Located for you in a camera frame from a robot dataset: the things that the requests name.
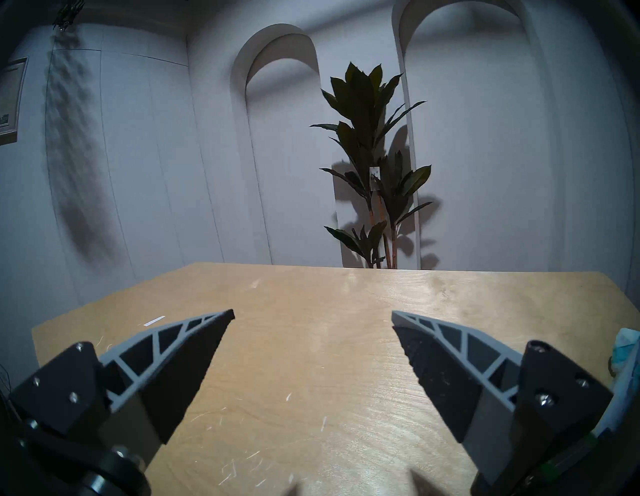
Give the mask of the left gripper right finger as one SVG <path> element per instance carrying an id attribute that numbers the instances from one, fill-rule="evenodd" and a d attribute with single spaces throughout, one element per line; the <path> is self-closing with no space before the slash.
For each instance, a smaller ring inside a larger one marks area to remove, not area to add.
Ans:
<path id="1" fill-rule="evenodd" d="M 611 390 L 555 347 L 524 353 L 474 328 L 402 311 L 393 329 L 425 395 L 477 468 L 475 485 L 544 485 L 587 455 Z"/>

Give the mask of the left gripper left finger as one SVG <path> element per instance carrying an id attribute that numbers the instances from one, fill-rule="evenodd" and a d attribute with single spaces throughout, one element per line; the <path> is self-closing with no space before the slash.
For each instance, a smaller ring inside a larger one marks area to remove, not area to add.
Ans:
<path id="1" fill-rule="evenodd" d="M 38 429 L 150 463 L 200 390 L 232 309 L 143 330 L 98 356 L 75 342 L 15 387 L 12 406 Z"/>

